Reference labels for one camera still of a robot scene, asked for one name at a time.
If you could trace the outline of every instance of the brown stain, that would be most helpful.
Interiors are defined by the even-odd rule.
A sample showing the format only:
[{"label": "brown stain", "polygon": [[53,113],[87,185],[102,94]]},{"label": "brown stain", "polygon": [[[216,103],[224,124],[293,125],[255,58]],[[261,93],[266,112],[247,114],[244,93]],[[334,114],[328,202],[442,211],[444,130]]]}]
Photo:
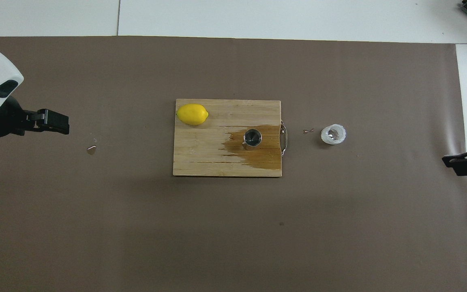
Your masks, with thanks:
[{"label": "brown stain", "polygon": [[[254,168],[263,168],[265,170],[280,170],[280,125],[239,127],[243,127],[243,129],[236,132],[228,132],[228,134],[230,134],[230,138],[223,142],[225,147],[221,150],[226,150],[230,154],[223,156],[242,158],[243,165],[249,165]],[[259,144],[254,149],[245,150],[242,146],[242,143],[244,140],[244,133],[249,129],[256,129],[261,132],[263,140],[261,141],[261,144]]]}]

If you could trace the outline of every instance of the metal cup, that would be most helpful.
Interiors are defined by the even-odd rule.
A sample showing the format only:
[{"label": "metal cup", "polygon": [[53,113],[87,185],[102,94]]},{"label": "metal cup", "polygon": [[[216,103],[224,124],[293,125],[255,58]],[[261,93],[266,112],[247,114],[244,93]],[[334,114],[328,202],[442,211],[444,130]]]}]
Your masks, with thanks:
[{"label": "metal cup", "polygon": [[263,135],[261,132],[257,131],[256,129],[249,129],[244,133],[244,139],[242,141],[242,146],[245,150],[252,150],[261,144],[263,140]]}]

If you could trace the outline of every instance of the lemon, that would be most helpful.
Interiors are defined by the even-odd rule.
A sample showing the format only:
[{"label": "lemon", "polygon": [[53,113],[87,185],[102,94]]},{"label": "lemon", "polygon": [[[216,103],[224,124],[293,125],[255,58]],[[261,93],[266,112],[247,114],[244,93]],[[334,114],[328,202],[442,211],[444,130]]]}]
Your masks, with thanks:
[{"label": "lemon", "polygon": [[185,124],[197,126],[208,118],[208,111],[206,111],[202,105],[189,103],[181,106],[176,112],[176,115]]}]

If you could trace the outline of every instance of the cutting board handle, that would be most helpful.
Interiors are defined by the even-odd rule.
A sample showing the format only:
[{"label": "cutting board handle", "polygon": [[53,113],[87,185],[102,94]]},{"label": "cutting board handle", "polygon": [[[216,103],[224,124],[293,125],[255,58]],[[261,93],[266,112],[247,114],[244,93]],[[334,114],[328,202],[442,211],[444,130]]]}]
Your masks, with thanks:
[{"label": "cutting board handle", "polygon": [[284,135],[284,147],[282,147],[282,139],[280,144],[280,155],[284,156],[284,152],[287,148],[287,128],[284,126],[284,122],[280,120],[280,135]]}]

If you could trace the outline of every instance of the wooden cutting board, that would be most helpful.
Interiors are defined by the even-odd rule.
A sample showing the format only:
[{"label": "wooden cutting board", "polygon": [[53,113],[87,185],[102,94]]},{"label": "wooden cutting board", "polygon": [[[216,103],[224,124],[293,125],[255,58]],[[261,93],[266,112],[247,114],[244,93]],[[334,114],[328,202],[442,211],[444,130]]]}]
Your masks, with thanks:
[{"label": "wooden cutting board", "polygon": [[[190,126],[174,115],[175,176],[282,176],[280,101],[176,99],[176,111],[188,103],[203,105],[209,116]],[[243,137],[249,129],[261,132],[262,141],[245,150]]]}]

